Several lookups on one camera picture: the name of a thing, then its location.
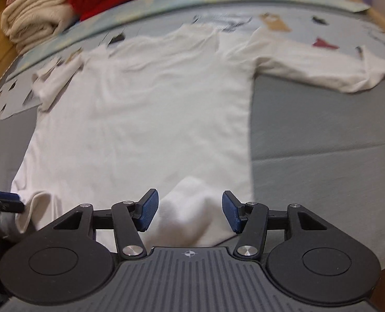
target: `metal screw head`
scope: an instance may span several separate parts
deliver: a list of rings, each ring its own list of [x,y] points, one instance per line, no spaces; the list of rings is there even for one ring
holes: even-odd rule
[[[257,253],[257,249],[254,246],[243,245],[237,249],[237,253],[242,256],[254,256]]]
[[[126,256],[138,256],[143,252],[143,248],[138,245],[129,245],[123,249],[123,253]]]

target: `white t-shirt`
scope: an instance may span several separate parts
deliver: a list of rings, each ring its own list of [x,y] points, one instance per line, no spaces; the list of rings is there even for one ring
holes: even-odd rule
[[[208,222],[223,216],[225,190],[242,202],[253,200],[249,111],[255,71],[354,92],[385,76],[385,60],[366,49],[361,61],[260,29],[249,39],[205,25],[82,53],[49,77],[36,76],[33,89],[42,105],[12,184],[27,204],[26,214],[17,217],[19,229],[26,229],[30,217],[41,228],[81,203],[98,210],[137,201],[153,187],[163,198],[185,179],[211,187],[202,192],[212,194],[202,207],[210,213],[196,212]],[[188,193],[169,197],[197,200]],[[172,217],[182,225],[183,206],[172,207],[166,205],[161,224]],[[191,246],[226,237],[211,229],[197,229]],[[112,234],[97,240],[113,247]]]

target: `gray ridged plate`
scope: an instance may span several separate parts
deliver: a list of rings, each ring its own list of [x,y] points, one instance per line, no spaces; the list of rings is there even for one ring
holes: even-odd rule
[[[124,262],[100,291],[60,306],[11,299],[0,312],[373,312],[367,302],[325,308],[289,298],[256,262],[232,258],[226,248],[155,248],[145,259]]]

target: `blue gripper pad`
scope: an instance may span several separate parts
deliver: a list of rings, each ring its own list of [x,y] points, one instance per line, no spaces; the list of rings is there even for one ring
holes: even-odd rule
[[[0,191],[0,199],[20,200],[20,197],[17,193]]]
[[[244,226],[243,222],[240,220],[239,211],[226,193],[223,193],[222,207],[224,215],[226,216],[233,232],[242,233]]]
[[[150,223],[152,222],[153,217],[155,216],[156,211],[159,206],[159,195],[155,190],[149,198],[144,202],[142,208],[142,215],[136,222],[136,228],[139,232],[145,232]]]

